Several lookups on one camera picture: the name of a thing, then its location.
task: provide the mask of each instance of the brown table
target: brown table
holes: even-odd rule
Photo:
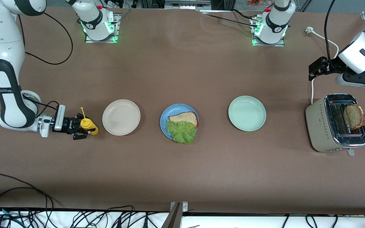
[[[36,185],[65,208],[130,203],[166,211],[170,201],[181,200],[194,211],[365,214],[365,146],[354,157],[315,152],[305,125],[308,65],[326,52],[324,41],[304,30],[313,26],[323,34],[324,14],[295,13],[279,48],[252,46],[246,26],[193,10],[133,9],[122,20],[119,43],[87,44],[71,8],[46,12],[69,30],[74,53],[58,66],[26,56],[22,89],[65,104],[67,116],[83,106],[100,133],[73,141],[0,127],[1,173]],[[23,26],[28,52],[53,62],[68,55],[67,35],[48,17],[23,16]],[[364,27],[358,14],[333,14],[329,38],[343,48]],[[350,93],[365,110],[365,89],[337,85],[335,77],[316,79],[315,97]],[[229,103],[241,95],[258,98],[267,110],[255,132],[228,119]],[[102,126],[104,109],[118,99],[134,101],[142,113],[128,136]],[[190,146],[159,128],[162,111],[175,103],[199,115]],[[0,192],[17,186],[0,177]],[[17,190],[0,206],[43,207],[44,198]]]

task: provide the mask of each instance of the toast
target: toast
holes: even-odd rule
[[[168,119],[175,123],[179,121],[187,121],[189,123],[194,124],[195,129],[198,129],[198,118],[197,115],[195,115],[195,113],[193,113],[192,111],[182,112],[178,115],[170,116],[168,117]]]
[[[348,105],[344,108],[344,116],[350,125],[351,130],[357,130],[365,124],[365,114],[358,104]]]

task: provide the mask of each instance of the light green plate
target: light green plate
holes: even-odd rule
[[[255,131],[266,121],[266,109],[254,97],[237,97],[229,105],[229,119],[242,131]]]

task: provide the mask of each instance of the yellow bottle cap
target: yellow bottle cap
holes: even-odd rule
[[[92,123],[93,122],[90,119],[84,118],[81,120],[80,125],[82,128],[88,129],[89,127],[91,127]]]

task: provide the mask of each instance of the toaster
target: toaster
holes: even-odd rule
[[[357,104],[352,95],[336,93],[306,108],[308,133],[315,150],[325,153],[347,150],[353,156],[354,148],[365,145],[365,127],[351,130],[343,115],[345,106],[351,104]]]

